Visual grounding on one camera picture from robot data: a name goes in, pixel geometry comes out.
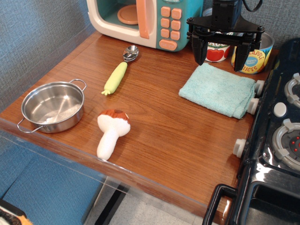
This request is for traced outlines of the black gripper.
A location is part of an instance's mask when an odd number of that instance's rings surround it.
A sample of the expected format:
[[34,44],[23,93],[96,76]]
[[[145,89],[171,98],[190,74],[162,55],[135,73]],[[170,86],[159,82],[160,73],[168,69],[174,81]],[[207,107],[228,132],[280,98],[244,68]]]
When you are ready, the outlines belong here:
[[187,19],[189,25],[187,38],[191,40],[195,61],[201,66],[207,55],[208,42],[221,41],[222,44],[232,45],[224,35],[229,32],[245,33],[242,43],[236,47],[234,71],[241,71],[251,50],[251,44],[259,46],[265,29],[261,25],[245,20],[241,15],[244,6],[249,12],[257,11],[262,5],[259,1],[254,9],[250,9],[244,0],[214,0],[210,16],[191,17]]

